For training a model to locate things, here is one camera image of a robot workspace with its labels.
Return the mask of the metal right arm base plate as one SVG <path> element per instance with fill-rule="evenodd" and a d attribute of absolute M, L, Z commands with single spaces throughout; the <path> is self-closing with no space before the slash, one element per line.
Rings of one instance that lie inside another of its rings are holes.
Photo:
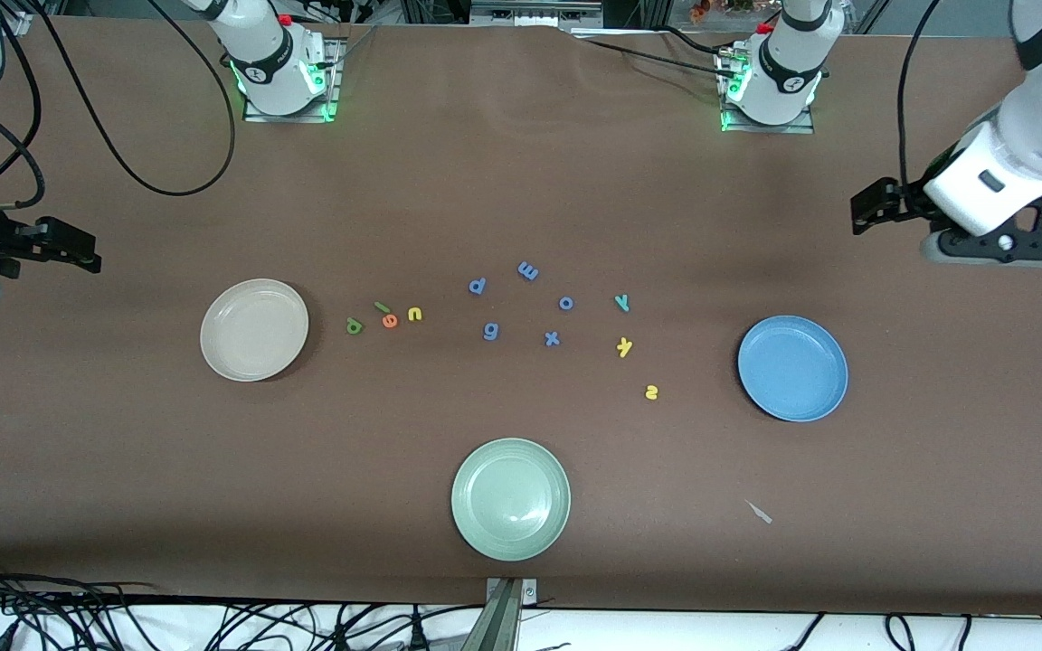
<path fill-rule="evenodd" d="M 342 87 L 347 41 L 290 25 L 286 61 L 234 62 L 247 122 L 330 123 Z"/>

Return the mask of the beige brown round plate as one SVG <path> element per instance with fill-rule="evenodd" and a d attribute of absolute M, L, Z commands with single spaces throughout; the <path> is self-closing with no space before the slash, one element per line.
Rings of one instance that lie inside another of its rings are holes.
<path fill-rule="evenodd" d="M 309 312 L 294 287 L 270 278 L 226 289 L 200 323 L 200 352 L 210 370 L 239 382 L 273 378 L 305 349 Z"/>

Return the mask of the blue round plate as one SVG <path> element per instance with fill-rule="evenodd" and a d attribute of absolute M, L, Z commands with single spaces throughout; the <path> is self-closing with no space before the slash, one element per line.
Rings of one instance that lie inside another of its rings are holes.
<path fill-rule="evenodd" d="M 827 329 L 798 315 L 773 315 L 745 331 L 737 379 L 761 411 L 787 423 L 832 415 L 850 386 L 842 346 Z"/>

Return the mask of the pale green round plate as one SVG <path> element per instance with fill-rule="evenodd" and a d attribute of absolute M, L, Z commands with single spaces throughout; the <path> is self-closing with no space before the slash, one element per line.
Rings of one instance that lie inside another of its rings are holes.
<path fill-rule="evenodd" d="M 496 439 L 472 450 L 452 479 L 458 534 L 495 561 L 528 561 L 557 541 L 572 492 L 559 458 L 529 439 Z"/>

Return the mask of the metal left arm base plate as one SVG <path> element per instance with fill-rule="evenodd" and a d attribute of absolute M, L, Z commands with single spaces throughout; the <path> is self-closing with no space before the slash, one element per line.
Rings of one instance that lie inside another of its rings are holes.
<path fill-rule="evenodd" d="M 813 116 L 810 103 L 815 99 L 814 91 L 803 100 L 800 114 L 791 122 L 782 125 L 768 125 L 756 122 L 745 115 L 739 106 L 731 102 L 731 90 L 739 90 L 742 78 L 748 74 L 747 41 L 734 41 L 720 46 L 718 53 L 713 55 L 717 71 L 731 71 L 731 77 L 718 81 L 718 98 L 720 103 L 721 129 L 724 132 L 772 133 L 773 135 L 811 135 L 814 132 Z"/>

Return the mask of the grey metal frame bar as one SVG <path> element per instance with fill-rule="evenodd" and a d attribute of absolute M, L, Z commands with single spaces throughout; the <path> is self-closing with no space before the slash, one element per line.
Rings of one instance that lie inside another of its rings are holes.
<path fill-rule="evenodd" d="M 470 0 L 469 24 L 474 26 L 554 26 L 603 29 L 602 0 Z"/>

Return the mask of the grey metal table bracket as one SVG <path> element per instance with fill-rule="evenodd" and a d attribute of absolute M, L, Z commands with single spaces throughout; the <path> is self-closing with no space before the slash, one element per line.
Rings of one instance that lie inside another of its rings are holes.
<path fill-rule="evenodd" d="M 521 615 L 537 603 L 537 580 L 493 578 L 488 585 L 488 629 L 479 651 L 516 651 Z"/>

